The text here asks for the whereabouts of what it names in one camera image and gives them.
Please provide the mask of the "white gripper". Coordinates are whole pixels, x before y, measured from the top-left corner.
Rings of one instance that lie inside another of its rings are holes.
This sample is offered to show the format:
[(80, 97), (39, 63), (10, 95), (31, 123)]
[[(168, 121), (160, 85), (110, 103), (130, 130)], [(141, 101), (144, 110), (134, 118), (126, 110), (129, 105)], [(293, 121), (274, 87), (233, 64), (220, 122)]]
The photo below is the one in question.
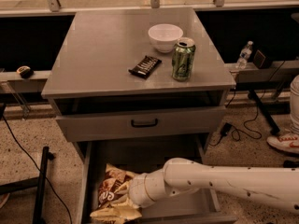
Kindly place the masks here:
[(135, 176), (129, 185), (128, 196), (134, 205), (147, 208), (154, 204), (146, 190), (146, 174)]

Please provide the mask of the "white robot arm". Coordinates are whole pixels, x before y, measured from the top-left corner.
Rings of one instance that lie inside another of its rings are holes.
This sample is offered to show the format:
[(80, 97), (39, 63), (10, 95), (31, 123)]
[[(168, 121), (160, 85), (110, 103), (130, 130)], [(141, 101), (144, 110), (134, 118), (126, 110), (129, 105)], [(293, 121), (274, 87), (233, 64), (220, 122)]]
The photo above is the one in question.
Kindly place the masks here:
[(147, 208), (160, 200), (199, 189), (214, 189), (238, 198), (299, 213), (299, 170), (296, 168), (208, 166), (174, 158), (152, 173), (135, 176), (128, 196)]

